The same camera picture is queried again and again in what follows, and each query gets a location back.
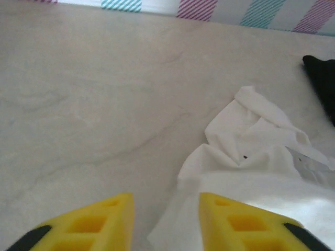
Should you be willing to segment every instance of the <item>teal diagonal stripe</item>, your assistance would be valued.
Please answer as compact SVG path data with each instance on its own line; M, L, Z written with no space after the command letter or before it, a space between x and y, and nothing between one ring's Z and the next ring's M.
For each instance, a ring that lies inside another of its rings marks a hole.
M267 28L286 0L253 0L240 25Z
M113 9L123 12L140 12L142 0L102 0L102 9Z

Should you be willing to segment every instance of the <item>black rubber tip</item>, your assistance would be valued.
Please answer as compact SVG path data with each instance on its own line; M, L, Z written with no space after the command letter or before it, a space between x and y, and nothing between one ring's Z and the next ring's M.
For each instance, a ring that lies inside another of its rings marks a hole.
M50 230L51 226L45 225L33 229L22 236L7 251L29 251L31 250Z
M304 243L309 250L311 251L331 251L329 247L327 247L324 243L322 243L319 239L317 239L314 235L312 235L306 229L302 227L285 223L284 226L297 237L302 243Z

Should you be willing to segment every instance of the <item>crumpled paper towel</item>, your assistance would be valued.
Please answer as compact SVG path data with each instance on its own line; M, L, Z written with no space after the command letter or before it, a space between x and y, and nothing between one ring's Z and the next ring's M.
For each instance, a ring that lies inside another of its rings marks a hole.
M308 136L253 87L242 87L235 99L207 126L205 134L208 144L199 146L186 159L178 175L177 194L148 236L155 250L203 250L197 205L198 194L204 191L295 217L305 225L311 217L328 215L334 219L335 193L302 182L286 146L330 169L334 169L333 159L328 160L314 149ZM276 206L269 205L268 200L265 203L264 197L272 197L271 203L275 199ZM315 203L316 197L319 202L323 200L322 207ZM305 214L305 208L313 205L317 210ZM328 223L329 219L319 220L306 227L329 243L332 240L329 234L335 234L335 228L331 225L327 228Z

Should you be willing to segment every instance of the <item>pink diagonal stripe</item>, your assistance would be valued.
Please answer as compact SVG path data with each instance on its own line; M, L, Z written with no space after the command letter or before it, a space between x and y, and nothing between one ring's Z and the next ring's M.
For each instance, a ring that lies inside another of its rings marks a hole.
M208 16L211 17L214 8L215 8L216 3L213 3L212 5L208 6L201 12L196 12L194 15L187 17L188 19L196 19L196 20L202 20L203 16Z
M197 9L199 7L199 5L204 4L203 1L204 0L191 0L191 1L189 1L190 3L188 3L185 7L179 8L177 17L184 16L188 12L194 11L194 9Z
M218 0L181 0L177 17L210 20Z
M179 17L189 18L189 16L191 16L192 14L197 13L197 10L202 9L204 5L205 3L203 2L203 0L200 0L199 3L197 3L195 6L193 6L188 11L183 12Z
M189 2L192 2L192 0L181 0L179 5L179 10L185 5L189 4Z
M317 0L293 31L315 34L334 13L335 1Z

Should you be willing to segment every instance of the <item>striped wall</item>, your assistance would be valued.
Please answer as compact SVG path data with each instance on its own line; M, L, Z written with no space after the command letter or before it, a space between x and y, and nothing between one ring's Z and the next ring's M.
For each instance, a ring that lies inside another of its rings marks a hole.
M28 0L335 36L335 0Z

